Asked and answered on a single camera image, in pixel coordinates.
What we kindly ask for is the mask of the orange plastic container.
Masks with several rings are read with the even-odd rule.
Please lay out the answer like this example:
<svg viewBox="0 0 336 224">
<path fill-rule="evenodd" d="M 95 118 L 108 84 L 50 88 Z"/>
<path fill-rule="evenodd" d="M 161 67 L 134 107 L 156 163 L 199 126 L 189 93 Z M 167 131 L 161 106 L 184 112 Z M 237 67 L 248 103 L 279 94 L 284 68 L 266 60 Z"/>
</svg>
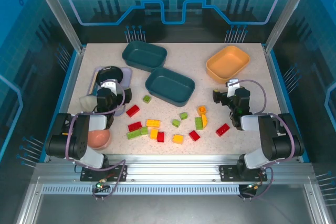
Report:
<svg viewBox="0 0 336 224">
<path fill-rule="evenodd" d="M 235 77 L 250 62 L 250 56 L 237 46 L 227 46 L 209 58 L 206 73 L 214 81 L 225 84 Z"/>
</svg>

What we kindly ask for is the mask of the teal plastic container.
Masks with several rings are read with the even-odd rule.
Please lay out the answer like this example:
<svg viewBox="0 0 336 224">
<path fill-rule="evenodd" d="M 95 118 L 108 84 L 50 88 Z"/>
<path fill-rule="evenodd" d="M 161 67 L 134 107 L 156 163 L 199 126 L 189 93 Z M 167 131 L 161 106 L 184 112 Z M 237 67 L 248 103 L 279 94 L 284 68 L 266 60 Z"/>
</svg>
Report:
<svg viewBox="0 0 336 224">
<path fill-rule="evenodd" d="M 183 107 L 195 90 L 195 82 L 185 75 L 161 67 L 151 72 L 145 87 L 156 98 Z"/>
<path fill-rule="evenodd" d="M 122 59 L 128 66 L 147 72 L 162 67 L 166 56 L 165 48 L 138 40 L 130 42 L 122 52 Z"/>
</svg>

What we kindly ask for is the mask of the lavender plastic tray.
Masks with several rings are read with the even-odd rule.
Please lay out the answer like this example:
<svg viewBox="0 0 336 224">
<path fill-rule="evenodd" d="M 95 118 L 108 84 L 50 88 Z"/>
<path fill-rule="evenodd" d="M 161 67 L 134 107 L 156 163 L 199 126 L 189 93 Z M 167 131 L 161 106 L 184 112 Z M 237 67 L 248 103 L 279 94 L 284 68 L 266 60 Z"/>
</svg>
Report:
<svg viewBox="0 0 336 224">
<path fill-rule="evenodd" d="M 98 72 L 103 69 L 103 66 L 98 66 L 94 69 L 91 82 L 87 91 L 87 95 L 90 94 L 97 94 L 98 89 L 100 89 L 99 85 L 96 83 Z M 121 86 L 124 89 L 127 89 L 130 87 L 131 79 L 132 79 L 132 69 L 129 67 L 120 67 L 121 71 L 123 72 L 123 79 L 121 81 Z M 115 116 L 120 116 L 125 112 L 125 105 L 123 105 L 119 110 L 115 112 Z"/>
</svg>

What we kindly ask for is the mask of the pale crumpled cloth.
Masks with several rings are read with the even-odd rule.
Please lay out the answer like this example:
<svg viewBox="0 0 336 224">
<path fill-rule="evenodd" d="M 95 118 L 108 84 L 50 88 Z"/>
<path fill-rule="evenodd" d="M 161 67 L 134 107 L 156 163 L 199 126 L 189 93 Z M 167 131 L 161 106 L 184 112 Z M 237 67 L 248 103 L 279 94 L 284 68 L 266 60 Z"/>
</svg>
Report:
<svg viewBox="0 0 336 224">
<path fill-rule="evenodd" d="M 79 98 L 80 107 L 83 111 L 92 111 L 97 106 L 95 95 L 86 95 Z"/>
</svg>

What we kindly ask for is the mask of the black bowl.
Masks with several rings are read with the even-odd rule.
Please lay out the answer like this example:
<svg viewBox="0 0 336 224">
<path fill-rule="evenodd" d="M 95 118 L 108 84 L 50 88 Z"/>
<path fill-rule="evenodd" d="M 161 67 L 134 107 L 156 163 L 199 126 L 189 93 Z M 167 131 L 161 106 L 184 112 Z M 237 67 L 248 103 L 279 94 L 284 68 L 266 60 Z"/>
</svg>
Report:
<svg viewBox="0 0 336 224">
<path fill-rule="evenodd" d="M 123 79 L 123 72 L 121 68 L 115 66 L 108 66 L 100 69 L 97 73 L 96 83 L 100 85 L 106 80 L 117 80 L 120 83 Z"/>
</svg>

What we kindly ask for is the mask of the pink bowl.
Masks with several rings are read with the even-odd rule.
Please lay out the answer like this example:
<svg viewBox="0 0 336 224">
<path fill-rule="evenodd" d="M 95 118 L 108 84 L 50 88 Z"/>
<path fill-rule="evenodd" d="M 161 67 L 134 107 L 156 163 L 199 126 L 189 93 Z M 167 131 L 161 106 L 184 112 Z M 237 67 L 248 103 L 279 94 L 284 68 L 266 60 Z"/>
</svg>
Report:
<svg viewBox="0 0 336 224">
<path fill-rule="evenodd" d="M 88 146 L 95 150 L 102 150 L 111 143 L 109 130 L 95 130 L 88 132 Z"/>
</svg>

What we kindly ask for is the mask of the small circuit board green light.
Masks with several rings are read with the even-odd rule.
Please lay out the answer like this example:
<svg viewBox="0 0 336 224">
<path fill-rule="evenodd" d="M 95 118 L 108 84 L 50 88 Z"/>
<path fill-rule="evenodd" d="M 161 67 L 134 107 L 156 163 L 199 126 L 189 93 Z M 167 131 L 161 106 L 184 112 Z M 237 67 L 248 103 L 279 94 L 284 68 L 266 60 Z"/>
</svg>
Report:
<svg viewBox="0 0 336 224">
<path fill-rule="evenodd" d="M 95 185 L 95 191 L 103 191 L 109 188 L 109 185 L 106 185 L 106 182 L 108 180 L 106 178 L 103 178 L 99 180 Z"/>
<path fill-rule="evenodd" d="M 260 186 L 262 186 L 262 184 L 262 182 L 254 182 L 249 185 L 240 185 L 239 191 L 257 190 Z"/>
</svg>

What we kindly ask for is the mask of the grey metal shelf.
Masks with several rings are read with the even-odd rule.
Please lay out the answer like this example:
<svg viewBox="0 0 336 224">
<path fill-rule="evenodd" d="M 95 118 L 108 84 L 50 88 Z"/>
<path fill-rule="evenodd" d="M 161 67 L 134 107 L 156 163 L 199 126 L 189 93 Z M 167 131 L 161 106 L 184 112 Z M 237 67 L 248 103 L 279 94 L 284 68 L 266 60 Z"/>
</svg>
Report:
<svg viewBox="0 0 336 224">
<path fill-rule="evenodd" d="M 336 224 L 333 208 L 314 209 L 317 193 L 273 185 L 254 200 L 223 195 L 37 195 L 29 224 Z"/>
</svg>

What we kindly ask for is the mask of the blue table side rail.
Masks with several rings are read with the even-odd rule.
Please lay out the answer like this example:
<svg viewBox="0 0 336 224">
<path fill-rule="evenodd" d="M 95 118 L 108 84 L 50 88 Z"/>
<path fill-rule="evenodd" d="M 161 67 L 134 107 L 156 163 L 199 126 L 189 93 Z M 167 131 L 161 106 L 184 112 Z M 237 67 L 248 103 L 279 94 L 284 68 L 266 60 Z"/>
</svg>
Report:
<svg viewBox="0 0 336 224">
<path fill-rule="evenodd" d="M 298 129 L 299 135 L 301 135 L 300 129 L 299 129 L 299 125 L 297 123 L 290 99 L 289 99 L 289 94 L 287 92 L 286 86 L 285 86 L 285 82 L 283 80 L 275 53 L 273 52 L 273 50 L 271 50 L 270 52 L 267 52 L 266 50 L 264 50 L 264 54 L 265 54 L 265 58 L 266 58 L 266 62 L 267 62 L 267 66 L 269 69 L 269 73 L 271 76 L 271 80 L 275 89 L 275 93 L 276 93 L 276 97 L 279 103 L 279 107 L 280 107 L 280 111 L 282 113 L 289 113 L 293 120 L 294 123 Z"/>
<path fill-rule="evenodd" d="M 42 153 L 41 153 L 40 158 L 39 158 L 39 163 L 45 163 L 45 162 L 48 162 L 48 160 L 49 160 L 49 156 L 46 154 L 47 140 L 51 136 L 51 130 L 53 128 L 52 126 L 55 122 L 57 114 L 59 112 L 67 112 L 68 111 L 70 101 L 71 101 L 71 98 L 72 98 L 72 94 L 74 92 L 76 80 L 77 80 L 77 77 L 78 77 L 78 74 L 79 74 L 80 66 L 81 66 L 81 63 L 82 63 L 82 60 L 83 60 L 83 57 L 84 57 L 84 54 L 85 54 L 85 49 L 86 49 L 86 45 L 83 46 L 81 52 L 74 51 L 73 54 L 72 54 L 69 67 L 68 67 L 68 70 L 66 72 L 62 88 L 60 90 L 59 98 L 57 100 L 57 104 L 56 104 L 56 107 L 55 107 L 55 110 L 54 110 L 54 114 L 53 114 L 51 122 L 50 122 L 50 127 L 49 127 L 48 132 L 47 132 L 45 144 L 44 144 Z"/>
</svg>

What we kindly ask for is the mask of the aluminium mounting rail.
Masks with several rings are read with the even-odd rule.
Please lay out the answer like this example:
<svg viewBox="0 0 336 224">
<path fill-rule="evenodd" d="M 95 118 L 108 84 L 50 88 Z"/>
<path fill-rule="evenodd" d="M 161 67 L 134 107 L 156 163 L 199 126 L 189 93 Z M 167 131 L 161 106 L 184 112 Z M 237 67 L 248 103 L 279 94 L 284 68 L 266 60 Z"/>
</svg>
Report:
<svg viewBox="0 0 336 224">
<path fill-rule="evenodd" d="M 128 184 L 218 184 L 219 167 L 236 165 L 238 155 L 108 155 L 110 164 L 126 161 Z M 274 164 L 275 184 L 309 184 L 316 182 L 310 163 L 296 159 Z M 73 163 L 52 158 L 48 163 L 36 165 L 33 183 L 75 184 L 79 174 Z"/>
</svg>

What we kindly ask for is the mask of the aluminium frame post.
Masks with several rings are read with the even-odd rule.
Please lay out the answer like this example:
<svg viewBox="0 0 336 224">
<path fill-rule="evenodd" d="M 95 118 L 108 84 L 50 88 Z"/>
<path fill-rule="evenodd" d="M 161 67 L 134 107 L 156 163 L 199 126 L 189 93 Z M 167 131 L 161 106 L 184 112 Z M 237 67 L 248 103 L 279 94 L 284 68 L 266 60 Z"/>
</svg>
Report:
<svg viewBox="0 0 336 224">
<path fill-rule="evenodd" d="M 265 53 L 269 54 L 271 50 L 273 49 L 275 43 L 279 39 L 280 35 L 282 34 L 285 26 L 287 25 L 290 17 L 296 10 L 299 2 L 301 0 L 288 0 L 283 11 L 281 12 L 279 19 L 277 20 L 275 26 L 273 27 L 267 41 L 266 41 L 266 48 Z"/>
<path fill-rule="evenodd" d="M 59 0 L 45 0 L 77 53 L 82 53 L 82 44 Z"/>
</svg>

